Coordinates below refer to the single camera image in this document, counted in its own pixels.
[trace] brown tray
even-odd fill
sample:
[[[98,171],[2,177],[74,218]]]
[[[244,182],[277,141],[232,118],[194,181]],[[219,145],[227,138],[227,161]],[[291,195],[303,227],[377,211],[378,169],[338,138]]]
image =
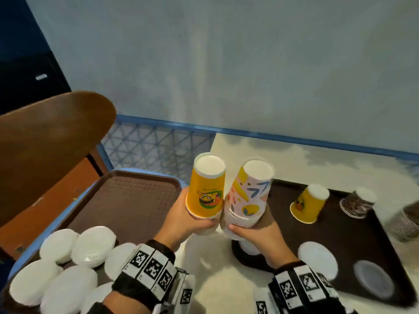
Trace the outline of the brown tray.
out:
[[[179,181],[172,177],[115,170],[102,176],[54,231],[70,228],[82,233],[90,227],[107,226],[116,234],[117,244],[146,242],[157,234],[180,191]],[[39,251],[23,267],[36,260]],[[72,265],[70,261],[63,268]],[[95,270],[99,285],[110,281],[103,264]],[[38,306],[20,305],[10,296],[9,286],[14,276],[2,291],[3,309],[38,314]]]
[[[291,215],[290,204],[306,187],[304,184],[276,179],[268,197],[272,216],[295,255],[302,243],[318,242],[329,249],[338,261],[339,272],[332,281],[337,290],[395,306],[414,306],[417,302],[415,289],[375,212],[369,211],[364,219],[351,218],[339,207],[339,200],[348,193],[330,190],[330,197],[317,221],[313,224],[301,223]],[[235,241],[232,248],[240,263],[268,272],[274,271],[261,254],[250,256]],[[353,270],[353,265],[358,260],[374,262],[387,272],[395,286],[390,299],[379,299],[359,284]]]

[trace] wooden chair backrest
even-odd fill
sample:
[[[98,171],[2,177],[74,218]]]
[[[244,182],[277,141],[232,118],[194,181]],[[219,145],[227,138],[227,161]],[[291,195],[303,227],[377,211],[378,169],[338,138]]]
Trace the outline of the wooden chair backrest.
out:
[[[115,118],[109,99],[86,91],[0,116],[0,227],[83,160]]]

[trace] gray wall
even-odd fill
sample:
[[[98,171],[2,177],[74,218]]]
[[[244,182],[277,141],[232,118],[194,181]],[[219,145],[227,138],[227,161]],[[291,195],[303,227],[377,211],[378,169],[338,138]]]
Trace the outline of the gray wall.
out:
[[[27,0],[118,113],[419,153],[419,0]]]

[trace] person's left hand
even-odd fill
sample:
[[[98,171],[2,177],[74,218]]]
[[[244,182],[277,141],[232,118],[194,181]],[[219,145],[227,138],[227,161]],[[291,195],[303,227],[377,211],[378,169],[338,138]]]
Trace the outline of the person's left hand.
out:
[[[217,226],[218,219],[198,220],[193,218],[186,210],[186,195],[189,187],[185,187],[175,204],[167,213],[166,219],[154,240],[176,251],[190,235],[199,230]]]

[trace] white table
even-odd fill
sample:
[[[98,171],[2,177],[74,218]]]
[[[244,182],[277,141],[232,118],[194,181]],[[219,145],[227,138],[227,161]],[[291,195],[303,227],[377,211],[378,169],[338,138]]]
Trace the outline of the white table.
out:
[[[297,183],[321,183],[327,188],[353,191],[365,186],[378,195],[375,212],[382,223],[396,211],[419,199],[419,186],[394,158],[312,147],[256,138],[217,134],[211,152],[226,166],[227,192],[246,158],[260,156],[273,164],[275,178]],[[196,275],[191,313],[255,313],[253,289],[265,286],[272,274],[241,265],[231,241],[220,228],[209,236],[192,235],[176,253],[176,264]],[[419,276],[408,273],[416,290]],[[340,293],[345,306],[367,313],[418,313]]]

